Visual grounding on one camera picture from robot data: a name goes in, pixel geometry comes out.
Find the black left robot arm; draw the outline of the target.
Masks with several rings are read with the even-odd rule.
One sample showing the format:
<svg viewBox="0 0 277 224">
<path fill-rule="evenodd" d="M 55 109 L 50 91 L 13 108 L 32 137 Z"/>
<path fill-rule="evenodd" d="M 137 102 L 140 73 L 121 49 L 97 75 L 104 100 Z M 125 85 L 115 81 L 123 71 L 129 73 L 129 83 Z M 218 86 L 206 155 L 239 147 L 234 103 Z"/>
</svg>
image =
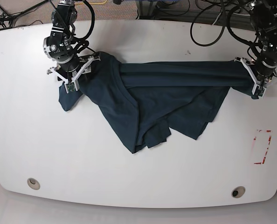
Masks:
<svg viewBox="0 0 277 224">
<path fill-rule="evenodd" d="M 270 79 L 277 68 L 277 23 L 274 13 L 264 0 L 251 0 L 245 4 L 249 8 L 250 23 L 256 33 L 257 42 L 250 49 L 256 56 L 254 74 L 261 81 Z"/>
</svg>

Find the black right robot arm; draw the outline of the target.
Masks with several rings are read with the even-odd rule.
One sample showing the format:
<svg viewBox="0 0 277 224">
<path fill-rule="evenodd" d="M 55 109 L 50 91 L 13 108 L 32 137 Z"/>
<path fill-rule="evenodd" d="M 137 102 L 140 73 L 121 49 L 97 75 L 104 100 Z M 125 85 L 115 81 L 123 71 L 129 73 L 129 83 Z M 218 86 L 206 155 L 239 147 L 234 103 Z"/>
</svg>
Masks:
<svg viewBox="0 0 277 224">
<path fill-rule="evenodd" d="M 84 37 L 76 37 L 74 22 L 77 10 L 73 0 L 61 0 L 57 6 L 53 3 L 52 29 L 50 35 L 43 41 L 43 50 L 48 58 L 57 62 L 64 71 L 64 77 L 71 82 L 73 72 L 78 72 L 83 65 L 78 54 L 89 46 L 88 38 L 95 25 L 95 12 L 91 4 L 83 0 L 82 3 L 91 14 L 90 28 Z"/>
</svg>

